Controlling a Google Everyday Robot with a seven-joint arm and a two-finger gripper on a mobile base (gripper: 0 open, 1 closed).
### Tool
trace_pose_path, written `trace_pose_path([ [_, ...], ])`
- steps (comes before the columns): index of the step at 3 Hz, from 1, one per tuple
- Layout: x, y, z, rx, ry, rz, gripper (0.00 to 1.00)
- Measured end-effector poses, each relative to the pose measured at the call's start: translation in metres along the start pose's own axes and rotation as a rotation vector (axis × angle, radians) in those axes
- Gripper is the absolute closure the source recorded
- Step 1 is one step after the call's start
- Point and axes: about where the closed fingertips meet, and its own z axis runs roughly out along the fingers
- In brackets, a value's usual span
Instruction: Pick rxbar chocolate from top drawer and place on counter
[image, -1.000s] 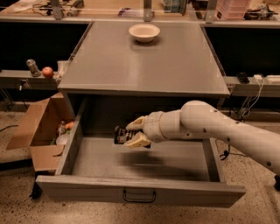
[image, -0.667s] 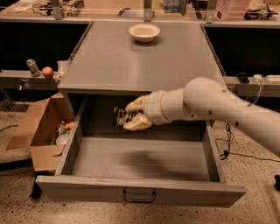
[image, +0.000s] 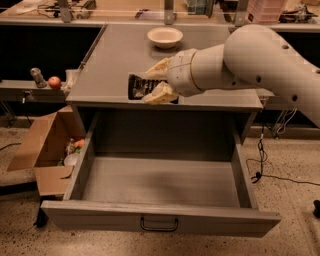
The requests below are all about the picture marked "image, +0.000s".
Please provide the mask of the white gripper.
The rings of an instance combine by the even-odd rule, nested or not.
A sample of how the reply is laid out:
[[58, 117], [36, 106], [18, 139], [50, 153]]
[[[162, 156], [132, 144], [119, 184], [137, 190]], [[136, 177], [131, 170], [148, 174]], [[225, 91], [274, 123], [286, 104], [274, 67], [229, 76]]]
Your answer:
[[142, 100], [150, 105], [158, 105], [170, 103], [179, 95], [190, 97], [201, 94], [202, 91], [195, 85], [191, 72], [192, 59], [196, 52], [196, 49], [180, 51], [172, 58], [166, 57], [149, 68], [145, 72], [146, 78], [167, 79], [168, 83], [160, 82]]

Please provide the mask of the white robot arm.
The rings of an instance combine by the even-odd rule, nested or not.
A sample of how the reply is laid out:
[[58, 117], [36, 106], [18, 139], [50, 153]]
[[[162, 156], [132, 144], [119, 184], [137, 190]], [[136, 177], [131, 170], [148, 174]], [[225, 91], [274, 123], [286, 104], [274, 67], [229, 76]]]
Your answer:
[[262, 25], [243, 26], [217, 46], [180, 51], [159, 61], [146, 77], [160, 81], [143, 97], [148, 104], [168, 103], [212, 89], [263, 88], [320, 126], [319, 68]]

